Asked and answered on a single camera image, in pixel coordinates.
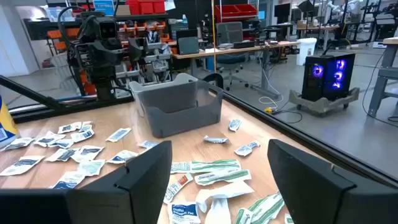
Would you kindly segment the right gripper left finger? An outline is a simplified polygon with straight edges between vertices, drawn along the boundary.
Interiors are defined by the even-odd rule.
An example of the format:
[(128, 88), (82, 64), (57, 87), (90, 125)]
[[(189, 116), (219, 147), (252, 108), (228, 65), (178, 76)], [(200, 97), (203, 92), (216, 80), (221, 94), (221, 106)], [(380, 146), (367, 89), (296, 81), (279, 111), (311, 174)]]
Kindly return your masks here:
[(169, 184), (172, 143), (163, 141), (79, 188), (0, 190), (0, 224), (156, 224)]

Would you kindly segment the blue sign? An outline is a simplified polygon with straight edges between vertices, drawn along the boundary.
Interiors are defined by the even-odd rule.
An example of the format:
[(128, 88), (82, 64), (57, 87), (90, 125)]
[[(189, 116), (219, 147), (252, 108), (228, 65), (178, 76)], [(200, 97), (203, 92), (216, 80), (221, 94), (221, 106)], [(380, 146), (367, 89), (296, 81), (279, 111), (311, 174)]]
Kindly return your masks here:
[(93, 0), (95, 11), (100, 11), (105, 16), (114, 15), (114, 1), (113, 0)]

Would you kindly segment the grey computer dolly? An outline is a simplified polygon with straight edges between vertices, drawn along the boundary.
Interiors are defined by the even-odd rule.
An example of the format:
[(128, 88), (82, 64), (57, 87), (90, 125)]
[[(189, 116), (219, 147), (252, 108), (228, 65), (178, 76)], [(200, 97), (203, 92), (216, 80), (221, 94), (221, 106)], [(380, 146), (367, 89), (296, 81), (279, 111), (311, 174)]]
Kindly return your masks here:
[(359, 98), (358, 87), (351, 89), (348, 92), (346, 97), (339, 98), (334, 101), (330, 101), (327, 98), (323, 97), (317, 101), (310, 101), (302, 98), (295, 90), (290, 90), (289, 92), (289, 102), (296, 105), (298, 110), (301, 110), (302, 107), (309, 109), (314, 113), (318, 113), (323, 116), (326, 115), (327, 112), (336, 109), (339, 106), (342, 106), (344, 110), (346, 110), (350, 103), (358, 100)]

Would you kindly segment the red storage bins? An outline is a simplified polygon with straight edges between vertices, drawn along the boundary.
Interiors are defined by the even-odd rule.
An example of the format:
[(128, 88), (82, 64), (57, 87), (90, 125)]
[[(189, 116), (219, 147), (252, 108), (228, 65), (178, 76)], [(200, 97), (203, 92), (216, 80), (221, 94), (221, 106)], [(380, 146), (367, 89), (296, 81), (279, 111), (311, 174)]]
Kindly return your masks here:
[(126, 0), (132, 15), (164, 14), (164, 0)]
[(222, 19), (254, 17), (257, 9), (250, 4), (216, 5), (215, 14)]

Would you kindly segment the white trash bin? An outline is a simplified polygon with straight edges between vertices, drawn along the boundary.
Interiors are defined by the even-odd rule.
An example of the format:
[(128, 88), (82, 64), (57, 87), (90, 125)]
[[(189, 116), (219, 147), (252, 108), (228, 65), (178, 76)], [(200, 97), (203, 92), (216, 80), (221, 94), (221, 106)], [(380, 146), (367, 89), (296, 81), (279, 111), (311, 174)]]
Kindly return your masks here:
[(297, 42), (299, 42), (300, 44), (298, 45), (299, 53), (296, 58), (296, 64), (304, 65), (307, 56), (313, 55), (317, 39), (313, 37), (304, 38), (304, 39), (298, 39)]

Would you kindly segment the yellow vertical pole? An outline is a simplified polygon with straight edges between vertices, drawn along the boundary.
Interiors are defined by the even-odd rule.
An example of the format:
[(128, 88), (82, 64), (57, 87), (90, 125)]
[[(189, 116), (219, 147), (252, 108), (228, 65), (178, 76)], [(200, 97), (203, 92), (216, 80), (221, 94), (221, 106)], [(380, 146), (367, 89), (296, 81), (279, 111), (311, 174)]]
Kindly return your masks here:
[(213, 37), (213, 67), (214, 72), (217, 72), (216, 64), (216, 37), (215, 37), (215, 0), (211, 0), (211, 27), (212, 27), (212, 37)]

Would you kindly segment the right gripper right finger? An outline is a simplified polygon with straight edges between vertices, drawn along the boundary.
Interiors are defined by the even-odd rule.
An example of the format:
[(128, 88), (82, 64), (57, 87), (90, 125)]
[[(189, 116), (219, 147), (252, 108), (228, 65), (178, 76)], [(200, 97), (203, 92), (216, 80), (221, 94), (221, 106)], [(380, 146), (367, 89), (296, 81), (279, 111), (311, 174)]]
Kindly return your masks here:
[(398, 224), (398, 189), (278, 139), (269, 141), (267, 157), (295, 224)]

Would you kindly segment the distant wooden table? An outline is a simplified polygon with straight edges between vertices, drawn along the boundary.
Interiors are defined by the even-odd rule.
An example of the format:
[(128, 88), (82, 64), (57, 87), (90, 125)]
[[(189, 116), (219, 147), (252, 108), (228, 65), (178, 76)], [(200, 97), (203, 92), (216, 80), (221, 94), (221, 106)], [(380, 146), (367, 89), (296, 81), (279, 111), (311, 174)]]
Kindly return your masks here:
[(323, 33), (323, 50), (327, 48), (327, 42), (330, 37), (330, 32), (336, 31), (339, 28), (339, 25), (333, 26), (318, 26), (318, 27), (298, 27), (297, 28), (297, 38), (305, 38), (308, 31), (317, 31), (319, 34)]

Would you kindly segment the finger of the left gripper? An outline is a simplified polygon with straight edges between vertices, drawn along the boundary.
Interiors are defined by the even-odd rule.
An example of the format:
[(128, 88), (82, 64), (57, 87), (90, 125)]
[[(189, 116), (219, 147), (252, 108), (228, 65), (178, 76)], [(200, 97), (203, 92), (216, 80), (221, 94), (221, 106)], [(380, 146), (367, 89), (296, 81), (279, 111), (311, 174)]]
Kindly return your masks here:
[(101, 45), (98, 60), (100, 62), (121, 62), (123, 48), (120, 42), (99, 42)]
[(129, 44), (129, 59), (131, 62), (139, 61), (144, 57), (144, 39), (139, 38), (128, 38)]

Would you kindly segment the smoked translucent plastic bin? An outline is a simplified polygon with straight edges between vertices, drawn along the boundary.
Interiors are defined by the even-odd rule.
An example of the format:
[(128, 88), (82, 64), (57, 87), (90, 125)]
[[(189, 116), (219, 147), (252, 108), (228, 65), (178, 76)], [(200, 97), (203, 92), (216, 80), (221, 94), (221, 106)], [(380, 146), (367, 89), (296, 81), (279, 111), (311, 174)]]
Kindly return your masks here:
[(166, 138), (218, 123), (223, 89), (198, 80), (137, 94), (152, 135)]

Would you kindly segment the long wooden desk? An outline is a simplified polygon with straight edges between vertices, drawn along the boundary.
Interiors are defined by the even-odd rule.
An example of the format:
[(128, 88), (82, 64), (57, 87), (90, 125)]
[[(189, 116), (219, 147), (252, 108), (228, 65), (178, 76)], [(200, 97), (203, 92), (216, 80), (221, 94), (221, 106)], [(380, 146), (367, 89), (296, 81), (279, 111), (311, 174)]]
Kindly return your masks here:
[(204, 57), (211, 57), (213, 56), (214, 59), (216, 59), (217, 55), (229, 55), (229, 54), (238, 54), (238, 53), (243, 53), (246, 54), (248, 52), (262, 52), (262, 58), (266, 60), (265, 63), (260, 60), (261, 64), (261, 82), (259, 85), (247, 82), (243, 80), (242, 78), (235, 77), (234, 75), (230, 74), (229, 75), (229, 82), (231, 83), (233, 80), (237, 80), (240, 82), (243, 82), (247, 87), (255, 89), (256, 91), (262, 93), (268, 98), (271, 98), (272, 100), (276, 100), (281, 97), (281, 94), (274, 89), (273, 86), (271, 86), (269, 82), (269, 72), (264, 68), (264, 65), (268, 64), (269, 61), (269, 53), (272, 49), (278, 49), (278, 48), (283, 48), (283, 47), (291, 47), (291, 46), (298, 46), (300, 45), (300, 42), (290, 42), (290, 41), (281, 41), (278, 42), (277, 44), (274, 45), (260, 45), (260, 46), (254, 46), (254, 47), (246, 47), (246, 48), (241, 48), (241, 49), (226, 49), (226, 50), (217, 50), (216, 48), (212, 48), (210, 50), (202, 51), (196, 54), (186, 54), (186, 55), (180, 55), (180, 54), (172, 54), (173, 58), (176, 59), (190, 59), (190, 66), (191, 66), (191, 75), (194, 77), (197, 77), (197, 72), (196, 66), (194, 65), (194, 62), (197, 58), (204, 58)]

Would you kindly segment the dark office chair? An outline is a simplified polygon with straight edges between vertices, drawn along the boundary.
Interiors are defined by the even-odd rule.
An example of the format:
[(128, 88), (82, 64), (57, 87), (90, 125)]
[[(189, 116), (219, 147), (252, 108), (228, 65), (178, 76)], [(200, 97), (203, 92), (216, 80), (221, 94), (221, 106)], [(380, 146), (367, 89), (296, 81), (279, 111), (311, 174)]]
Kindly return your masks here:
[(219, 73), (227, 72), (229, 84), (226, 87), (227, 91), (230, 91), (233, 81), (244, 83), (245, 87), (249, 86), (249, 83), (242, 78), (239, 78), (233, 73), (239, 73), (244, 67), (243, 63), (246, 61), (247, 54), (221, 54), (216, 56), (216, 71)]

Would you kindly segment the parts rack with orange bins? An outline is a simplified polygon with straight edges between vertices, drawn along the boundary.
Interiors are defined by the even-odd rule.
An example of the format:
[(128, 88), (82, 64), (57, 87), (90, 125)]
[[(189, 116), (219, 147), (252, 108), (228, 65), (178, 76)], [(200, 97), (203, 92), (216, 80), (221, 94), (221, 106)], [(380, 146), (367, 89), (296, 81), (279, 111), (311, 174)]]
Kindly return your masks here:
[[(172, 51), (169, 44), (164, 42), (164, 37), (168, 36), (168, 33), (165, 31), (167, 21), (151, 17), (147, 19), (143, 19), (142, 17), (131, 19), (131, 17), (127, 17), (125, 20), (115, 17), (113, 19), (118, 23), (118, 39), (123, 45), (128, 44), (129, 37), (142, 37), (144, 39), (144, 57), (138, 61), (139, 68), (132, 68), (129, 59), (126, 57), (123, 64), (116, 66), (118, 81), (127, 88), (127, 84), (130, 81), (149, 85), (169, 80), (169, 60)], [(83, 19), (81, 18), (78, 21), (62, 23), (69, 40), (76, 40), (82, 22)], [(59, 28), (48, 30), (47, 39), (53, 44), (55, 50), (62, 51), (67, 57), (67, 46)], [(68, 67), (81, 95), (96, 94), (95, 87), (87, 82), (85, 71), (74, 69), (69, 64)], [(127, 93), (120, 89), (115, 89), (114, 93), (118, 91)]]

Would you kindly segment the grey metal workbench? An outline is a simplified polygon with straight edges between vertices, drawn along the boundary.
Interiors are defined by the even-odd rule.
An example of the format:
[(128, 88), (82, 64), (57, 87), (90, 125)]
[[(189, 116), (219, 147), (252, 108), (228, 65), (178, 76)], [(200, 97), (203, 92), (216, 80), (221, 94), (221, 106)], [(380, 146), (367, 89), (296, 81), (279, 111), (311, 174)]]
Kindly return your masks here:
[(398, 81), (398, 67), (393, 67), (396, 53), (398, 52), (398, 37), (384, 39), (382, 43), (386, 46), (386, 49), (368, 109), (368, 114), (372, 117), (376, 116), (383, 99), (388, 97), (398, 99), (398, 88), (386, 91), (388, 80)]

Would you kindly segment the light grey plastic bin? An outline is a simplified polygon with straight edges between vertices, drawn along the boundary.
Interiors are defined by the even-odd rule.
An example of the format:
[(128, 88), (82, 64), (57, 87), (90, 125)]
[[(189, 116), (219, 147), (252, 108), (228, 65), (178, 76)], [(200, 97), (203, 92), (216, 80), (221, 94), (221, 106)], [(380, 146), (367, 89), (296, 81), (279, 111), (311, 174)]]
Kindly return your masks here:
[(175, 86), (175, 85), (180, 85), (188, 82), (196, 82), (198, 81), (198, 78), (193, 77), (187, 73), (179, 73), (176, 78), (173, 81), (165, 82), (165, 83), (156, 83), (156, 84), (150, 84), (150, 85), (141, 85), (140, 83), (136, 81), (131, 81), (129, 83), (129, 87), (132, 91), (132, 95), (137, 103), (138, 107), (138, 113), (140, 117), (144, 117), (145, 112), (144, 109), (142, 108), (141, 105), (141, 100), (138, 96), (140, 92), (143, 91), (149, 91), (149, 90), (156, 90), (159, 88), (165, 88), (169, 86)]

